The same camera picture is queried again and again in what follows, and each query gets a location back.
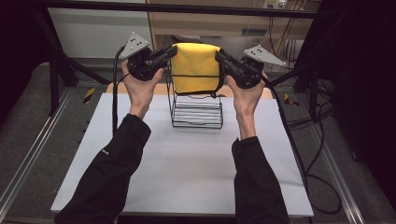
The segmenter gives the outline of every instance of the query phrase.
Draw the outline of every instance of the person's left hand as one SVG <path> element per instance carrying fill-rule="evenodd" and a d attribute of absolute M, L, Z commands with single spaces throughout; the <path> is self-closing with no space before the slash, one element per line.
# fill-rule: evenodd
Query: person's left hand
<path fill-rule="evenodd" d="M 127 76 L 124 79 L 124 83 L 128 91 L 129 99 L 131 100 L 129 113 L 143 119 L 149 110 L 149 104 L 154 95 L 155 86 L 163 77 L 163 68 L 158 69 L 152 80 L 141 81 L 129 75 L 127 64 L 128 60 L 124 61 L 121 64 L 121 68 L 122 73 Z"/>

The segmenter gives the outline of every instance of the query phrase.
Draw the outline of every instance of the yellow cloth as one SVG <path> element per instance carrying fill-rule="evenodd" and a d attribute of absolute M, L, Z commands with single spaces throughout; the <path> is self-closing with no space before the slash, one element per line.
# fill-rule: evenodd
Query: yellow cloth
<path fill-rule="evenodd" d="M 219 63 L 215 60 L 219 47 L 179 43 L 177 55 L 171 60 L 172 75 L 215 76 L 215 77 L 173 77 L 175 92 L 214 91 L 219 85 Z"/>

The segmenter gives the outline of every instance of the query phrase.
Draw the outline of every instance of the black sleeve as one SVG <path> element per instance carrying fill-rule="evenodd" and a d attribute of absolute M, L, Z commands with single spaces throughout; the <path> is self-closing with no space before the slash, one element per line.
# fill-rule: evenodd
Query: black sleeve
<path fill-rule="evenodd" d="M 279 182 L 265 158 L 259 139 L 236 139 L 233 160 L 237 223 L 290 223 Z"/>
<path fill-rule="evenodd" d="M 128 114 L 110 143 L 93 159 L 55 223 L 113 224 L 125 206 L 130 178 L 141 162 L 150 134 L 146 123 Z"/>

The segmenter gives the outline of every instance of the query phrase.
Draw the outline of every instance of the black horizontal bar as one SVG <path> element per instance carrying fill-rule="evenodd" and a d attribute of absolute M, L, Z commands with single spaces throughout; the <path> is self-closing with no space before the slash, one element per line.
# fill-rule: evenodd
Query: black horizontal bar
<path fill-rule="evenodd" d="M 244 7 L 210 7 L 191 5 L 166 5 L 166 4 L 138 4 L 138 3 L 114 3 L 114 2 L 88 2 L 88 1 L 62 1 L 62 0 L 34 0 L 35 4 L 42 7 L 76 8 L 94 10 L 116 10 L 116 11 L 147 11 L 147 12 L 174 12 L 193 14 L 217 14 L 257 17 L 281 17 L 317 19 L 329 18 L 332 14 L 316 11 L 300 10 L 277 10 L 266 8 L 244 8 Z"/>

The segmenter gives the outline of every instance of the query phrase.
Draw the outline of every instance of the mounting plate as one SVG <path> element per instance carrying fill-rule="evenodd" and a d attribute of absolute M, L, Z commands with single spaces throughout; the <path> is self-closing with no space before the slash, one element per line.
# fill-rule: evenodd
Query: mounting plate
<path fill-rule="evenodd" d="M 135 32 L 132 32 L 120 57 L 122 60 L 126 60 L 131 55 L 136 54 L 137 52 L 148 46 L 149 42 L 147 40 L 145 40 L 140 35 L 137 35 Z"/>
<path fill-rule="evenodd" d="M 274 63 L 281 66 L 286 66 L 285 62 L 280 61 L 276 56 L 268 52 L 260 45 L 251 49 L 245 49 L 244 53 L 248 57 L 260 63 Z"/>

